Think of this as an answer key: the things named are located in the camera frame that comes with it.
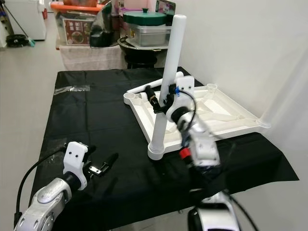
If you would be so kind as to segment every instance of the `black plastic sheet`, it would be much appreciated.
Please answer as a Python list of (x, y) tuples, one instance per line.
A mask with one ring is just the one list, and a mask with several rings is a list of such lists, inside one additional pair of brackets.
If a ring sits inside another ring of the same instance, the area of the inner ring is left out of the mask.
[[(58, 73), (56, 89), (89, 85), (90, 91), (53, 97), (41, 155), (59, 141), (81, 141), (97, 146), (91, 156), (96, 166), (114, 152), (119, 159), (105, 177), (95, 178), (84, 191), (74, 194), (53, 231), (108, 230), (192, 205), (191, 179), (178, 152), (151, 161), (143, 132), (131, 108), (123, 103), (127, 90), (162, 78), (162, 74), (163, 68)], [(236, 148), (228, 159), (232, 142)], [(206, 195), (226, 188), (236, 193), (269, 182), (298, 180), (283, 153), (261, 134), (238, 136), (217, 145), (228, 167), (207, 186)], [(38, 167), (32, 194), (62, 175), (63, 156)]]

